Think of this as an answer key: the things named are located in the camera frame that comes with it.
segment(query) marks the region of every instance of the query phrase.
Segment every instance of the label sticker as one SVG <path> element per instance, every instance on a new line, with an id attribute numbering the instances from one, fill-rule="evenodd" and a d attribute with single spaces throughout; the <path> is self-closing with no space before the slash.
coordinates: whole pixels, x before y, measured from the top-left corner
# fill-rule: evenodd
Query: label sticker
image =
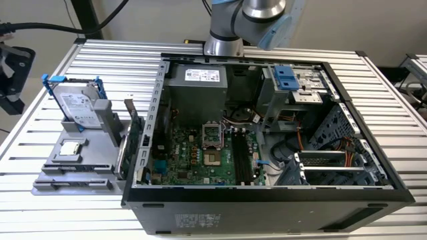
<path id="1" fill-rule="evenodd" d="M 72 120 L 86 128 L 100 128 L 100 120 L 94 111 L 91 99 L 82 93 L 60 94 L 66 108 L 72 116 Z"/>
<path id="2" fill-rule="evenodd" d="M 202 81 L 202 82 L 219 82 L 220 71 L 219 70 L 203 70 L 203 69 L 187 69 L 186 81 Z"/>
<path id="3" fill-rule="evenodd" d="M 258 124 L 260 121 L 260 118 L 262 118 L 260 115 L 255 114 L 252 122 Z"/>
<path id="4" fill-rule="evenodd" d="M 175 214 L 179 228 L 218 228 L 220 219 L 220 214 Z"/>

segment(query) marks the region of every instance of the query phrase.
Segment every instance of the power supply label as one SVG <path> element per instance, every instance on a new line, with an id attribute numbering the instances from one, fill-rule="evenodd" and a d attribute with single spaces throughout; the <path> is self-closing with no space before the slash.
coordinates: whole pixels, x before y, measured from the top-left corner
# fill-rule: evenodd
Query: power supply label
<path id="1" fill-rule="evenodd" d="M 200 82 L 219 82 L 220 71 L 219 70 L 203 70 L 203 69 L 187 69 L 186 70 L 186 81 L 200 81 Z"/>

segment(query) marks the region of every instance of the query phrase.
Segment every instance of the side panel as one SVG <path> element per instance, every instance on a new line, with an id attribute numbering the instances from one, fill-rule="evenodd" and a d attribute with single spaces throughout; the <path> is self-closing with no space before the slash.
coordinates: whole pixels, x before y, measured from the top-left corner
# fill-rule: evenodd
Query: side panel
<path id="1" fill-rule="evenodd" d="M 402 205 L 307 201 L 134 202 L 131 206 L 148 234 L 271 234 L 350 232 Z"/>

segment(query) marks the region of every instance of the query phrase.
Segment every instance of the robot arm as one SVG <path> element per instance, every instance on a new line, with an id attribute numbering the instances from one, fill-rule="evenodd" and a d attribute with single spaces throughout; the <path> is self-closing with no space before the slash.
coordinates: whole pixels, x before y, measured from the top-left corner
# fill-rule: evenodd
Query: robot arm
<path id="1" fill-rule="evenodd" d="M 243 40 L 267 51 L 282 42 L 291 25 L 286 0 L 212 0 L 204 54 L 243 57 Z"/>

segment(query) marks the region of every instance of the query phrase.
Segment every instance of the hard drive label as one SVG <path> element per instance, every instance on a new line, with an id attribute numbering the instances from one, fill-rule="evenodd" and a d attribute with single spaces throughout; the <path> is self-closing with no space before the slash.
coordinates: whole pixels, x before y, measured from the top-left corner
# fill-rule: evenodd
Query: hard drive label
<path id="1" fill-rule="evenodd" d="M 88 96 L 82 93 L 63 92 L 60 98 L 72 115 L 72 120 L 86 128 L 100 128 L 102 124 Z"/>

